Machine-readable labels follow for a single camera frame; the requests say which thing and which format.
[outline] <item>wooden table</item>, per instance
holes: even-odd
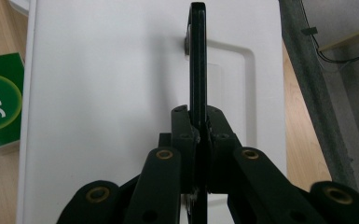
[[[19,52],[25,59],[26,35],[27,18],[0,0],[0,55]],[[331,178],[284,46],[283,67],[288,178],[309,190],[313,182]],[[0,153],[0,223],[16,219],[18,166],[19,151]]]

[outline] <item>screw hole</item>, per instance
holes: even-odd
[[[159,216],[156,211],[148,210],[148,211],[145,211],[144,214],[142,215],[142,220],[144,222],[150,223],[150,222],[156,221],[158,217]]]
[[[249,149],[245,149],[242,151],[243,157],[249,159],[249,160],[256,160],[258,158],[257,152]]]
[[[350,194],[334,187],[324,188],[324,194],[336,203],[351,204],[353,202]]]
[[[161,160],[168,160],[173,156],[173,153],[170,150],[160,150],[156,156]]]
[[[109,189],[106,187],[95,187],[86,194],[89,203],[101,203],[109,197]]]
[[[290,211],[289,215],[290,215],[290,218],[292,218],[296,222],[301,222],[301,223],[307,222],[307,217],[301,212]]]

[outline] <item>white cardboard box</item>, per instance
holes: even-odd
[[[205,2],[208,104],[285,174],[279,2]],[[55,223],[85,184],[122,185],[141,172],[170,111],[189,102],[189,6],[31,1],[17,223]],[[210,223],[231,222],[226,202],[211,200]]]
[[[21,14],[28,16],[28,12],[30,9],[30,0],[8,0],[8,2]]]

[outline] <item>green book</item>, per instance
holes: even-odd
[[[18,148],[24,66],[19,53],[0,56],[0,148]]]

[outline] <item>black plastic part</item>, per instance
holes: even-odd
[[[113,211],[111,224],[123,223],[124,217],[130,206],[132,194],[135,191],[136,184],[138,183],[139,175],[122,185],[118,189],[117,206]]]
[[[118,186],[108,181],[94,181],[77,191],[65,206],[57,224],[109,224],[116,207]]]
[[[182,155],[182,193],[191,193],[195,185],[195,155],[200,135],[191,126],[187,105],[178,106],[171,111],[171,128],[173,132],[171,135],[172,147]]]
[[[257,223],[257,217],[255,216],[255,212],[253,211],[251,204],[249,204],[246,198],[241,194],[237,194],[235,197],[228,195],[228,209],[231,213],[234,223]]]
[[[310,196],[313,206],[330,223],[359,223],[359,193],[330,181],[312,185]]]
[[[190,120],[200,132],[196,148],[194,200],[190,206],[189,223],[207,223],[207,166],[209,143],[207,120],[206,76],[206,10],[204,3],[191,3],[188,14],[186,48],[190,55]]]
[[[174,148],[150,151],[123,223],[179,223],[180,162]]]
[[[311,27],[301,30],[301,33],[303,33],[303,35],[317,35],[318,30],[316,29],[316,27]]]
[[[190,54],[190,119],[196,129],[206,122],[206,10],[203,3],[191,3],[187,23]]]
[[[326,223],[262,151],[243,147],[233,155],[237,169],[229,197],[246,198],[259,223]]]
[[[159,147],[170,147],[172,135],[170,133],[159,134]]]
[[[241,143],[231,130],[223,112],[213,106],[207,107],[209,135],[212,138],[211,170],[208,175],[208,190],[211,193],[228,194],[231,180],[232,153]]]

